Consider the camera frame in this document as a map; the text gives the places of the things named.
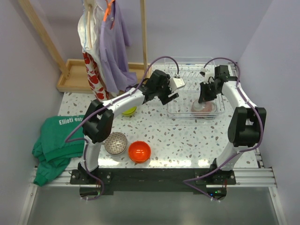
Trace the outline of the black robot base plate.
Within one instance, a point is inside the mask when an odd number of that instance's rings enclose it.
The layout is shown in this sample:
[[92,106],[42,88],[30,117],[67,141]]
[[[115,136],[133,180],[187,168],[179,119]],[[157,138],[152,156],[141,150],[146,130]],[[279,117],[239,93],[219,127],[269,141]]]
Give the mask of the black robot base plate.
[[[204,177],[209,168],[98,168],[93,176],[101,179],[104,194],[114,192],[196,192],[189,185],[207,192],[209,195],[226,196],[226,186],[235,185],[233,171],[217,171]],[[193,179],[184,184],[184,180]]]

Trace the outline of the red floral white garment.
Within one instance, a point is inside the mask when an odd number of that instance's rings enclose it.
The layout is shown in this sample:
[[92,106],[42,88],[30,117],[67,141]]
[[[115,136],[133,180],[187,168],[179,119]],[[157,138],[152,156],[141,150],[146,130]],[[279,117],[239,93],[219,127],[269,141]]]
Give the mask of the red floral white garment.
[[85,30],[85,16],[80,17],[77,32],[82,46],[82,54],[84,58],[84,64],[87,72],[87,79],[89,87],[93,94],[99,101],[108,100],[110,98],[109,92],[106,90],[105,77],[102,72],[101,60],[100,60],[100,49],[99,49],[99,38],[101,23],[104,18],[103,9],[95,2],[93,15],[91,18],[91,40],[92,48],[88,47],[87,34]]

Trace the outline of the wooden clothes hanger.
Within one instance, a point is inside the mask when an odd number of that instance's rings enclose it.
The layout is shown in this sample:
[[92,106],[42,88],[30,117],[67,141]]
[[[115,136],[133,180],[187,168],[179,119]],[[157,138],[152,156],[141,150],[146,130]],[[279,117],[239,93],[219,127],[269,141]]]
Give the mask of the wooden clothes hanger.
[[84,6],[84,13],[86,14],[85,16],[85,30],[87,34],[87,40],[88,40],[88,47],[91,49],[92,48],[92,40],[91,40],[91,18],[93,15],[93,10],[95,6],[95,0],[84,0],[83,1],[83,6]]

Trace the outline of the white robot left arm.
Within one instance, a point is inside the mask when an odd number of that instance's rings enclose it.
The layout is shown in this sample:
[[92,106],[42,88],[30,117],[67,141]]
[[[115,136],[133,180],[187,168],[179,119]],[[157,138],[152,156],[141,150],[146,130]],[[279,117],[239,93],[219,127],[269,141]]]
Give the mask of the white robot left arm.
[[155,70],[145,84],[134,86],[112,100],[91,102],[83,119],[85,146],[81,166],[81,179],[92,184],[97,179],[98,156],[103,141],[111,133],[113,120],[134,106],[145,104],[157,97],[163,105],[179,97],[177,89],[184,87],[181,78],[171,78],[163,71]]

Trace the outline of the aluminium rail frame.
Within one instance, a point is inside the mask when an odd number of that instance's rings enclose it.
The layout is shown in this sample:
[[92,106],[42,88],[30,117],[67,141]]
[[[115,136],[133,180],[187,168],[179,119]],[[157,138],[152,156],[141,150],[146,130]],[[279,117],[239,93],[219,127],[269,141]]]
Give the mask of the aluminium rail frame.
[[218,96],[215,112],[203,117],[191,112],[200,92],[203,60],[186,59],[177,72],[186,86],[167,105],[154,99],[131,117],[117,117],[113,131],[130,143],[146,142],[150,158],[133,162],[127,152],[112,156],[96,152],[104,194],[85,200],[95,185],[81,178],[73,159],[56,180],[44,187],[30,185],[21,225],[285,225],[273,170],[264,168],[260,152],[236,157],[232,173],[202,178],[213,161],[230,152],[227,129],[233,115],[231,100]]

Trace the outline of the wooden clothes rack stand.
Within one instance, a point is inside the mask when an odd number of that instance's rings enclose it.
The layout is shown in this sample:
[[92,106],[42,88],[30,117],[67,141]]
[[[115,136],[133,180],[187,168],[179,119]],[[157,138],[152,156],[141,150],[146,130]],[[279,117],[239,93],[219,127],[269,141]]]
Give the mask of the wooden clothes rack stand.
[[[29,0],[20,0],[18,2],[61,71],[61,76],[56,85],[58,91],[91,93],[84,60],[68,59],[67,61],[64,61],[31,2]],[[140,1],[140,12],[143,63],[130,62],[128,66],[131,72],[136,73],[138,80],[142,81],[145,77],[149,76],[151,69],[151,65],[147,62],[146,1],[144,0]]]

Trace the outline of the lilac purple shirt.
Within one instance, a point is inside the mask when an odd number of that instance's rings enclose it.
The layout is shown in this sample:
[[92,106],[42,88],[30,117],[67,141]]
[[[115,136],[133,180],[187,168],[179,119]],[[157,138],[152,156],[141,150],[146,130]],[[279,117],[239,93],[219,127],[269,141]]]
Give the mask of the lilac purple shirt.
[[106,90],[118,93],[135,85],[137,76],[129,71],[126,48],[131,45],[130,36],[117,1],[115,6],[113,29],[107,27],[105,22],[101,23],[99,49]]

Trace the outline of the orange clothes hanger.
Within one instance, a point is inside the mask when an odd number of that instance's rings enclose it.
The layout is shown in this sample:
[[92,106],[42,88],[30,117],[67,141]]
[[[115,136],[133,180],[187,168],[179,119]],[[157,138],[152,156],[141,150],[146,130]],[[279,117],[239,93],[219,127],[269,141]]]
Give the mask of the orange clothes hanger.
[[106,11],[104,14],[103,22],[105,22],[107,27],[110,27],[112,30],[115,24],[115,13],[116,13],[116,6],[115,0],[108,1],[106,0]]

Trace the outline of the lower lime green bowl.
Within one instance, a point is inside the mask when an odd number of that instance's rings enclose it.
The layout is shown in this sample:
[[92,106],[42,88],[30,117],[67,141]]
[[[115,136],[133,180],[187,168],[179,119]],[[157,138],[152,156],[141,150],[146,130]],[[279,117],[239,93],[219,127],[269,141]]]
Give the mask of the lower lime green bowl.
[[127,110],[125,112],[122,113],[123,116],[125,117],[130,117],[133,116],[135,114],[136,110]]

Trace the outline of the pink white ceramic bowl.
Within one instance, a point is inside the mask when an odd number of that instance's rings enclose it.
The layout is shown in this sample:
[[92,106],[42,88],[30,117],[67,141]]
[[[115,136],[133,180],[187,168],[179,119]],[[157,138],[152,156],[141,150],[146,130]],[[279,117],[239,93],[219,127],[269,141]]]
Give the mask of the pink white ceramic bowl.
[[191,112],[197,114],[207,115],[209,113],[215,113],[217,106],[213,101],[199,103],[198,100],[195,100],[191,106]]

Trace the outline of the green sweatshirt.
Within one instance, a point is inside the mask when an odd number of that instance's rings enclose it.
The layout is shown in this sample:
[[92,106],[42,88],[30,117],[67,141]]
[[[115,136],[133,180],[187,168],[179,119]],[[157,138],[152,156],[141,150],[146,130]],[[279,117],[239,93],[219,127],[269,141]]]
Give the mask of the green sweatshirt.
[[79,141],[66,143],[67,136],[82,122],[83,115],[53,116],[45,120],[40,137],[33,146],[32,155],[38,159],[35,185],[44,186],[60,176],[72,158],[83,155],[83,129],[79,128],[72,138]]

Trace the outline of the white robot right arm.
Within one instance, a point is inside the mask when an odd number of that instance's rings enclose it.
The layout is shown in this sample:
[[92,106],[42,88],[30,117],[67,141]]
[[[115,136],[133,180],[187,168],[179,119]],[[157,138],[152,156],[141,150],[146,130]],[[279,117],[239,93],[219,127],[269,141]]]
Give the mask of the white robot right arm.
[[225,172],[234,168],[242,153],[257,148],[263,138],[266,109],[256,106],[245,94],[238,78],[230,75],[228,66],[214,68],[214,74],[203,68],[204,81],[200,83],[200,96],[197,104],[202,113],[208,114],[212,101],[223,95],[234,110],[227,136],[228,144],[216,158],[216,168],[209,172],[209,179],[220,184],[225,179]]

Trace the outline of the brown patterned ceramic bowl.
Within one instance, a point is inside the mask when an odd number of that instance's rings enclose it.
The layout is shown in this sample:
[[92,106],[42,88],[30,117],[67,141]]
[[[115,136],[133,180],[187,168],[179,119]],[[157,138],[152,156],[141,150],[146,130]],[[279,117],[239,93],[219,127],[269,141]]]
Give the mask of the brown patterned ceramic bowl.
[[127,137],[121,132],[112,132],[104,142],[105,150],[111,155],[123,153],[127,145]]

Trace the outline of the upper lime green bowl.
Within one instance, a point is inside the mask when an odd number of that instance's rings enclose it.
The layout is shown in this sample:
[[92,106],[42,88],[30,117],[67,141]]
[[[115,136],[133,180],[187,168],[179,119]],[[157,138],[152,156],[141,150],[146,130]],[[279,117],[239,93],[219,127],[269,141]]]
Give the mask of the upper lime green bowl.
[[126,116],[126,117],[132,116],[132,115],[134,115],[134,113],[136,112],[136,109],[137,109],[137,107],[134,106],[134,107],[132,107],[132,108],[130,108],[130,109],[124,111],[124,112],[122,113],[122,115],[123,115],[123,116]]

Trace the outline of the lime green bowl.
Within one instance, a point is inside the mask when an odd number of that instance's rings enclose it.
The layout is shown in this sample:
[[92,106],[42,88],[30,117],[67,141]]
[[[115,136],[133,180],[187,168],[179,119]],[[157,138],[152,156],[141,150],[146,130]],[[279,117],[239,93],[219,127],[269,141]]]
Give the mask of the lime green bowl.
[[122,113],[123,116],[125,117],[130,117],[133,116],[135,114],[136,110],[127,110],[125,112]]
[[124,112],[122,113],[122,115],[123,115],[123,116],[126,116],[126,117],[132,116],[132,115],[134,115],[134,113],[136,112],[136,109],[137,109],[137,107],[134,106],[134,107],[132,107],[132,108],[130,108],[130,109],[124,111]]

